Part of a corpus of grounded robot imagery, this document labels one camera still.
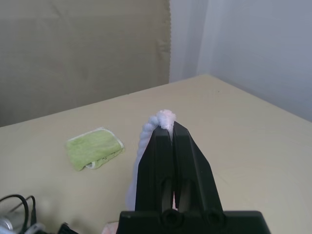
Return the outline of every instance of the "beige curtain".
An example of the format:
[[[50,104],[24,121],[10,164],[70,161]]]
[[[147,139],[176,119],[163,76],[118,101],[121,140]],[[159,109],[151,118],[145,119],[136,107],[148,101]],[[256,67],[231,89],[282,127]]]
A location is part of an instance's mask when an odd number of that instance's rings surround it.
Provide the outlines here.
[[[5,0],[0,32],[0,126],[169,80],[169,0]]]

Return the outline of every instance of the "table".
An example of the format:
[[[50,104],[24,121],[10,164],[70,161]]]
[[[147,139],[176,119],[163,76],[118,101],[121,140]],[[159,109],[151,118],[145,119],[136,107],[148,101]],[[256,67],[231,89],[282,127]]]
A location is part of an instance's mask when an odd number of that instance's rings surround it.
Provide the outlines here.
[[[48,231],[99,234],[126,209],[139,133],[170,109],[211,164],[225,210],[260,210],[273,234],[312,230],[312,123],[205,75],[0,128],[0,196],[37,199]],[[66,140],[97,127],[125,152],[76,172]]]

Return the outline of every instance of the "white wall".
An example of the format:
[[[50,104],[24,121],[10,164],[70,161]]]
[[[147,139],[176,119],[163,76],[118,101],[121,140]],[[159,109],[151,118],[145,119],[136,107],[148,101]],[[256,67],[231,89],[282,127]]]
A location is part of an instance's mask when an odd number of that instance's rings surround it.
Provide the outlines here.
[[[208,0],[170,0],[170,82],[197,74]]]
[[[312,1],[210,0],[197,73],[312,121]]]

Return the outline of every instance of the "black cable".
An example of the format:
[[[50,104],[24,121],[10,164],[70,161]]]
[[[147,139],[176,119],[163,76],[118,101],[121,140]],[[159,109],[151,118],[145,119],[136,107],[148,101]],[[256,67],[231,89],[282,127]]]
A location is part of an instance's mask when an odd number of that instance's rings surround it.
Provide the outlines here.
[[[31,211],[31,216],[30,216],[30,226],[33,226],[35,223],[37,223],[37,216],[36,216],[36,200],[34,196],[28,196],[25,200],[29,200],[32,199],[33,201],[33,209]],[[16,210],[18,207],[20,207],[23,203],[20,203],[19,205],[17,205],[16,207],[12,208],[10,210],[10,212],[13,212],[14,210]]]
[[[11,198],[11,197],[17,197],[21,200],[22,204],[24,205],[24,209],[25,209],[25,219],[24,219],[24,223],[23,223],[23,227],[22,227],[22,230],[20,231],[20,234],[24,234],[24,232],[27,230],[27,222],[28,222],[28,205],[27,205],[27,201],[26,199],[21,196],[21,195],[18,195],[18,194],[12,194],[12,195],[9,195],[9,196],[5,196],[3,198],[0,199],[0,202],[8,199],[8,198]]]

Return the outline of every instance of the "green towel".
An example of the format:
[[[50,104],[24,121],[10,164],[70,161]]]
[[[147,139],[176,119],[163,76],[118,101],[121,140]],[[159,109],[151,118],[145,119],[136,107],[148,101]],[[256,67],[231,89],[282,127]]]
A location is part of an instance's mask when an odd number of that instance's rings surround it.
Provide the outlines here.
[[[70,139],[66,150],[76,171],[96,169],[124,150],[121,141],[109,130],[98,128]]]

